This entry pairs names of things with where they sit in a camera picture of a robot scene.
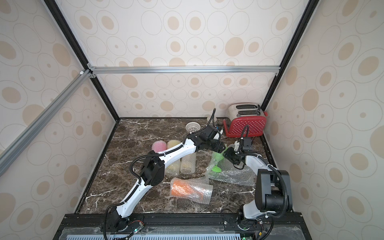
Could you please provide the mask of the clear bubble wrap sheet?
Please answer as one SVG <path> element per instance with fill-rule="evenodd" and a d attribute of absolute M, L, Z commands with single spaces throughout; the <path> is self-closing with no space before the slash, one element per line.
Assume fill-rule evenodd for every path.
<path fill-rule="evenodd" d="M 257 175 L 248 166 L 245 166 L 240 170 L 235 168 L 229 160 L 224 158 L 218 164 L 218 167 L 222 169 L 221 173 L 212 172 L 211 167 L 212 164 L 210 161 L 206 168 L 205 176 L 211 180 L 249 187 L 252 187 L 255 184 Z"/>

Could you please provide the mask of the green wine glass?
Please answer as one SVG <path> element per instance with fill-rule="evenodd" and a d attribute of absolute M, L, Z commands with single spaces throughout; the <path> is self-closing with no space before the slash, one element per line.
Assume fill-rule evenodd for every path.
<path fill-rule="evenodd" d="M 222 169 L 218 167 L 218 164 L 224 159 L 224 156 L 221 153 L 212 153 L 212 159 L 211 159 L 211 171 L 214 173 L 221 173 Z"/>

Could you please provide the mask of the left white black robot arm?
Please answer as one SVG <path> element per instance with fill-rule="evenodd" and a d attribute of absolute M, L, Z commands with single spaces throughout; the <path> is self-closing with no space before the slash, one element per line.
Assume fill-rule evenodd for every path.
<path fill-rule="evenodd" d="M 175 161 L 203 150 L 222 153 L 226 148 L 221 141 L 222 133 L 222 128 L 207 125 L 202 130 L 188 134 L 180 144 L 168 150 L 150 152 L 136 158 L 130 165 L 130 172 L 137 181 L 120 203 L 107 207 L 103 231 L 119 232 L 126 229 L 128 218 L 136 205 L 152 187 L 163 181 L 166 168 Z"/>

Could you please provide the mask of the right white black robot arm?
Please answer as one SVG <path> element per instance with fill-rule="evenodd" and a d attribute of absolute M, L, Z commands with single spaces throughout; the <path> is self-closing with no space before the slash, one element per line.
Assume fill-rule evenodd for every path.
<path fill-rule="evenodd" d="M 255 198 L 241 210 L 244 219 L 281 218 L 292 209 L 289 173 L 278 170 L 261 154 L 253 151 L 251 138 L 240 138 L 224 151 L 224 158 L 239 170 L 247 166 L 257 176 Z"/>

